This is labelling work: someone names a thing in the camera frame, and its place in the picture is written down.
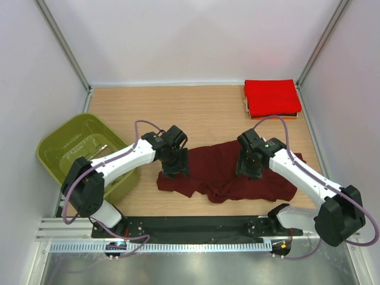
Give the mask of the dark red t shirt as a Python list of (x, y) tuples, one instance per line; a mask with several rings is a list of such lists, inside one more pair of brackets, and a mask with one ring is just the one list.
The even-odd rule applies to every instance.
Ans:
[(291, 201), (297, 188), (270, 169), (264, 169), (262, 179), (250, 180), (237, 176), (240, 144), (228, 141), (202, 146), (188, 151), (189, 174), (178, 174), (174, 179), (159, 173), (157, 187), (161, 191), (178, 192), (188, 198), (195, 192), (206, 195), (212, 203), (226, 200)]

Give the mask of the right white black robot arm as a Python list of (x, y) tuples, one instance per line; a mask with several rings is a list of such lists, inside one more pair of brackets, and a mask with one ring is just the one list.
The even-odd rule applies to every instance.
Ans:
[(365, 224), (360, 210), (362, 197), (352, 185), (341, 185), (323, 177), (276, 138), (268, 141), (249, 129), (237, 138), (241, 149), (236, 175), (262, 179), (265, 170), (285, 178), (315, 204), (315, 209), (282, 204), (270, 211), (269, 231), (281, 235), (294, 228), (315, 232), (328, 245), (336, 247)]

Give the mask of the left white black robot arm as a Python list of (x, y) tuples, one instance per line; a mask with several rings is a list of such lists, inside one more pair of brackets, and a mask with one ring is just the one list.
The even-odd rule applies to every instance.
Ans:
[(161, 163), (162, 176), (189, 176), (187, 141), (187, 135), (173, 125), (167, 131), (137, 135), (132, 145), (110, 155), (94, 160), (77, 158), (61, 186), (64, 223), (73, 222), (67, 217), (71, 205), (77, 216), (95, 220), (114, 238), (122, 236), (126, 224), (121, 212), (104, 199), (105, 188), (120, 176), (155, 161)]

